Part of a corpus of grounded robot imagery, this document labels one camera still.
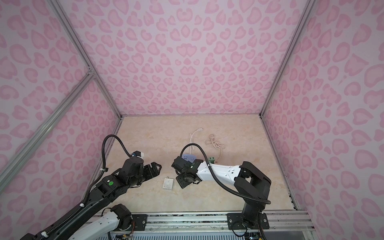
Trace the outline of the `white charger plug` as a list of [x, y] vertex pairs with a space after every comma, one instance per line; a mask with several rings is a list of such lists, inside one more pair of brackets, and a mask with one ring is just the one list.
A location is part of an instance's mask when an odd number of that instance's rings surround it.
[[163, 183], [163, 189], [164, 190], [172, 190], [174, 186], [174, 179], [171, 178], [165, 178]]

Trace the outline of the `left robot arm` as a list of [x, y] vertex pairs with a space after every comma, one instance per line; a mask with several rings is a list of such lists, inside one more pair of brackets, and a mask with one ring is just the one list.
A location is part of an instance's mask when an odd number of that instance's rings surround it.
[[68, 240], [98, 211], [124, 195], [128, 189], [160, 175], [162, 166], [155, 162], [144, 165], [140, 157], [127, 159], [124, 165], [112, 174], [103, 177], [88, 192], [81, 203], [67, 212], [58, 221], [37, 234], [25, 234], [23, 240]]

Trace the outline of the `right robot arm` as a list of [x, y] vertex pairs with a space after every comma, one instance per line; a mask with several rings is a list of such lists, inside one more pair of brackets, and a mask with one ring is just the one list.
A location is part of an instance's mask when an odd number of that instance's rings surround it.
[[269, 193], [272, 181], [252, 163], [244, 161], [241, 165], [224, 166], [205, 160], [189, 161], [177, 157], [172, 168], [178, 175], [176, 180], [182, 189], [202, 181], [214, 181], [228, 193], [245, 201], [241, 215], [231, 220], [230, 228], [270, 228], [263, 211], [271, 204]]

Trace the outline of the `blue square power strip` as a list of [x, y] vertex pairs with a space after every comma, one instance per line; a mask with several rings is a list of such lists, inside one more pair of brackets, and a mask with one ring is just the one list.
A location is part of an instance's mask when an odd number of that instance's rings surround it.
[[[190, 144], [194, 142], [194, 135], [198, 132], [202, 132], [203, 128], [196, 129], [193, 133], [190, 134]], [[195, 149], [194, 146], [189, 146], [189, 153], [183, 154], [182, 158], [186, 160], [187, 162], [193, 162], [196, 159], [196, 156], [193, 155], [193, 150]]]

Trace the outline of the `pink round power strip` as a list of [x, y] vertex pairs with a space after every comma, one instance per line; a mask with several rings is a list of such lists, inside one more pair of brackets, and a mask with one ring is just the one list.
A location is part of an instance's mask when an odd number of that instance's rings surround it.
[[215, 137], [214, 134], [210, 134], [209, 137], [205, 140], [206, 145], [210, 145], [214, 147], [216, 150], [219, 150], [219, 156], [216, 158], [214, 157], [214, 160], [209, 160], [210, 163], [217, 164], [223, 154], [223, 150], [226, 148], [224, 144], [221, 144]]

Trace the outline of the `left wall aluminium strut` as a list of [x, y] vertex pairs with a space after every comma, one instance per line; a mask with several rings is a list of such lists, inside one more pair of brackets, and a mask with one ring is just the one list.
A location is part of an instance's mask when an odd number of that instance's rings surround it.
[[83, 77], [81, 82], [72, 89], [70, 94], [63, 99], [63, 101], [55, 108], [49, 117], [39, 126], [31, 138], [29, 138], [29, 140], [19, 148], [19, 151], [13, 155], [10, 162], [1, 172], [1, 193], [5, 191], [8, 185], [30, 159], [31, 155], [37, 150], [38, 147], [41, 146], [43, 141], [61, 121], [73, 103], [76, 102], [94, 78], [95, 72], [88, 72]]

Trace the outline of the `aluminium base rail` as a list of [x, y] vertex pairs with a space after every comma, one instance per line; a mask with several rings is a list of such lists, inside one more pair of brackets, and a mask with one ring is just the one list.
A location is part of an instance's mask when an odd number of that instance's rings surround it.
[[240, 212], [134, 213], [126, 230], [117, 215], [97, 213], [71, 240], [317, 240], [306, 211], [264, 211], [261, 228], [245, 228]]

